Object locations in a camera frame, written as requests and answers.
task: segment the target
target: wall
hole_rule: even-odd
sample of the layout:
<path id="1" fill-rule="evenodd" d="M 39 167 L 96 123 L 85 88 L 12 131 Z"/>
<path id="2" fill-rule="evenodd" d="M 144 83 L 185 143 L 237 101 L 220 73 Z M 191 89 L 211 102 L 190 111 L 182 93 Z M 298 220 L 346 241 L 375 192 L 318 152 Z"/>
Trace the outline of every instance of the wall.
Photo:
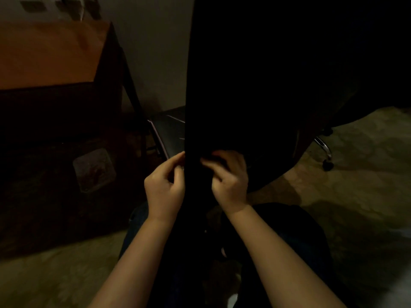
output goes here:
<path id="1" fill-rule="evenodd" d="M 148 115 L 185 104 L 188 43 L 194 0 L 98 0 L 111 20 Z M 18 0 L 0 0 L 0 20 L 69 20 L 44 0 L 47 11 L 27 13 Z M 123 109 L 130 111 L 129 102 Z"/>

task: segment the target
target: black caster wheel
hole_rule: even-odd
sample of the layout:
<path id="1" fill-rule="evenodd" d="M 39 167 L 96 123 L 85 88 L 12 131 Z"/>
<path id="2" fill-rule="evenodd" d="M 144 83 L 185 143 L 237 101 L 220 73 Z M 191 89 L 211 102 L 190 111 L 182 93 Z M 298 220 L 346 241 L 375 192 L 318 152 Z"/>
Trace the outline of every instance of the black caster wheel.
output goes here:
<path id="1" fill-rule="evenodd" d="M 324 171 L 326 171 L 326 172 L 331 171 L 333 167 L 334 167 L 334 163 L 328 162 L 327 160 L 324 160 L 324 161 L 323 161 L 323 169 L 324 169 Z"/>
<path id="2" fill-rule="evenodd" d="M 331 127 L 323 129 L 323 131 L 321 132 L 321 134 L 323 134 L 324 136 L 330 136 L 332 135 L 332 133 L 334 133 L 334 131 L 332 130 Z"/>

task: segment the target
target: jeans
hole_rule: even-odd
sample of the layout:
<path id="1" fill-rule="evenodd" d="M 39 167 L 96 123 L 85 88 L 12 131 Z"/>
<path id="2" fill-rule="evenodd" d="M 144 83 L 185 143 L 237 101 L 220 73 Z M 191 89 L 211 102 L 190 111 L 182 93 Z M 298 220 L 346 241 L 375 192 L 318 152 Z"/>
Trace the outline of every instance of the jeans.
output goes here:
<path id="1" fill-rule="evenodd" d="M 279 203 L 258 204 L 254 209 L 347 307 L 357 307 L 333 271 L 332 258 L 323 230 L 306 211 L 298 206 Z M 131 214 L 130 227 L 120 257 L 147 216 L 146 202 Z M 180 236 L 181 232 L 173 229 L 168 238 L 147 307 L 181 308 L 205 305 L 201 275 L 196 269 L 200 261 L 196 261 L 195 254 L 192 253 L 195 249 L 192 249 L 190 244 L 178 240 Z M 225 214 L 221 217 L 219 236 L 227 257 L 236 259 L 243 265 L 242 283 L 234 307 L 271 307 L 254 263 Z"/>

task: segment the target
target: floor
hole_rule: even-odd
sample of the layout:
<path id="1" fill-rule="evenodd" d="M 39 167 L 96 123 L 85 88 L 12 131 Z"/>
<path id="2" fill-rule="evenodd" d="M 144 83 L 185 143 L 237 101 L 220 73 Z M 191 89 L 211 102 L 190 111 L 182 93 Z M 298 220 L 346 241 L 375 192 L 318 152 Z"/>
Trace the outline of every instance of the floor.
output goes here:
<path id="1" fill-rule="evenodd" d="M 409 113 L 384 108 L 335 128 L 334 134 L 323 139 L 333 151 L 332 171 L 323 171 L 324 155 L 312 144 L 293 169 L 250 194 L 249 201 L 304 207 L 324 228 L 336 271 L 352 290 L 359 306 L 410 307 Z M 35 186 L 27 183 L 20 187 Z M 0 192 L 4 197 L 7 190 Z M 32 201 L 30 196 L 24 199 Z M 101 218 L 106 218 L 107 212 L 110 211 L 105 211 Z M 14 218 L 18 222 L 17 212 Z M 112 231 L 81 242 L 66 240 L 62 246 L 50 243 L 50 248 L 44 246 L 39 253 L 28 253 L 21 247 L 13 250 L 16 255 L 23 251 L 21 255 L 26 256 L 11 258 L 11 252 L 3 253 L 0 306 L 86 307 L 117 261 L 125 232 L 116 232 L 115 227 Z M 13 244 L 17 243 L 8 243 L 9 249 L 13 249 Z M 221 281 L 207 289 L 210 307 L 223 307 L 227 292 L 235 292 L 239 277 L 235 276 L 236 267 L 232 263 L 215 262 L 212 270 L 224 272 L 232 283 L 225 295 L 219 294 L 219 287 L 223 288 Z"/>

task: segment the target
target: bare skin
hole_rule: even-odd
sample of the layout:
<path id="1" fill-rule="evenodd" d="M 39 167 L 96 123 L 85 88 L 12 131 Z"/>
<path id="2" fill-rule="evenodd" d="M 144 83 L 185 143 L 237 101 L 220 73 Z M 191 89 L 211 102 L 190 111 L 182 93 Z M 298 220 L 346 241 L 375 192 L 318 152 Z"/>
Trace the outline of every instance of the bare skin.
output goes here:
<path id="1" fill-rule="evenodd" d="M 167 238 L 184 199 L 184 152 L 159 165 L 144 181 L 148 218 L 89 308 L 145 307 Z M 174 171 L 174 183 L 167 177 Z"/>
<path id="2" fill-rule="evenodd" d="M 243 155 L 236 151 L 215 151 L 224 159 L 202 159 L 214 172 L 212 190 L 218 203 L 243 240 L 255 264 L 273 307 L 345 307 L 340 299 L 268 226 L 247 203 L 247 168 Z"/>

